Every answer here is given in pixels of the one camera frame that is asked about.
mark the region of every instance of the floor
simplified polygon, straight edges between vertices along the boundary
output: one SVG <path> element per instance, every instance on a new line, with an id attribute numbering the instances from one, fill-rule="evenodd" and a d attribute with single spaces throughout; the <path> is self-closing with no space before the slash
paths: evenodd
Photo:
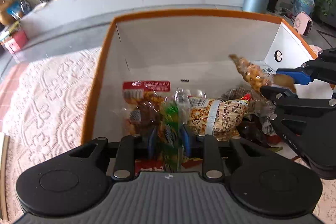
<path id="1" fill-rule="evenodd" d="M 108 13 L 97 17 L 76 21 L 30 40 L 24 49 L 17 54 L 16 58 L 13 58 L 7 51 L 2 54 L 2 56 L 0 56 L 0 82 L 4 80 L 11 68 L 16 65 L 17 62 L 32 62 L 51 56 L 101 46 L 110 22 L 117 15 L 144 10 L 183 8 L 238 10 L 236 7 L 228 6 L 174 5 L 125 10 L 118 13 Z M 315 23 L 309 36 L 304 38 L 308 44 L 319 46 L 323 50 L 336 47 L 336 38 L 321 34 L 319 31 L 336 36 L 335 30 Z"/>

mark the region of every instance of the pink carpet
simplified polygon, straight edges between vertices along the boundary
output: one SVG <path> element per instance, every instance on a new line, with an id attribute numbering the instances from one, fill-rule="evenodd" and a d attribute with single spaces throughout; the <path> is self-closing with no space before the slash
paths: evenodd
<path id="1" fill-rule="evenodd" d="M 99 53 L 95 48 L 20 64 L 0 87 L 2 131 L 10 136 L 5 174 L 10 222 L 23 214 L 15 190 L 19 175 L 80 145 Z"/>

